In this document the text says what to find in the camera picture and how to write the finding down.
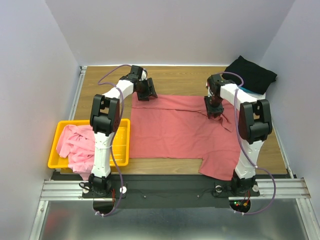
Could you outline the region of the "red t shirt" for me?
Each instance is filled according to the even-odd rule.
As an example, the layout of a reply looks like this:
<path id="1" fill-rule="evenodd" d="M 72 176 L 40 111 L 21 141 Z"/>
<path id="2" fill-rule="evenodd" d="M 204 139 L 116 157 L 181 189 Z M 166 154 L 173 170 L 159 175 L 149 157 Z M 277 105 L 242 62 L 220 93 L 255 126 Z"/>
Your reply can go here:
<path id="1" fill-rule="evenodd" d="M 136 159 L 201 159 L 199 173 L 229 181 L 240 157 L 234 107 L 208 117 L 202 96 L 132 97 L 129 156 Z"/>

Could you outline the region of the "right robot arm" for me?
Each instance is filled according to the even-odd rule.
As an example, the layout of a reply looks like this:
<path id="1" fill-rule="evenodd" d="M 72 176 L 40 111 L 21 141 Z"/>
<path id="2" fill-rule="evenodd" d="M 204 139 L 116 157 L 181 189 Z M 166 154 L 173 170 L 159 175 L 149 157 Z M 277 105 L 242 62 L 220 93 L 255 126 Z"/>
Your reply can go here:
<path id="1" fill-rule="evenodd" d="M 240 156 L 230 182 L 231 192 L 242 195 L 256 186 L 257 161 L 261 147 L 272 133 L 270 103 L 244 92 L 231 80 L 218 74 L 206 81 L 205 108 L 209 118 L 217 118 L 224 112 L 223 100 L 234 107 L 235 130 L 240 146 Z"/>

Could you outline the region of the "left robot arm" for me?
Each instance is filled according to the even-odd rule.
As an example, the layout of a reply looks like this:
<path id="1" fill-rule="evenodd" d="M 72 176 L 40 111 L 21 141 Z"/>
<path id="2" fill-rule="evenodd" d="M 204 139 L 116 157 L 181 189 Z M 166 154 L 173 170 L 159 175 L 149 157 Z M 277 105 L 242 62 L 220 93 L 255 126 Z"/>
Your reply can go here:
<path id="1" fill-rule="evenodd" d="M 128 66 L 130 72 L 116 84 L 103 82 L 114 70 L 103 76 L 98 85 L 112 88 L 104 94 L 96 94 L 92 101 L 89 123 L 94 132 L 94 159 L 86 188 L 100 197 L 106 197 L 112 191 L 110 158 L 115 161 L 112 144 L 121 123 L 125 98 L 133 93 L 137 93 L 139 101 L 158 97 L 147 70 L 137 65 Z"/>

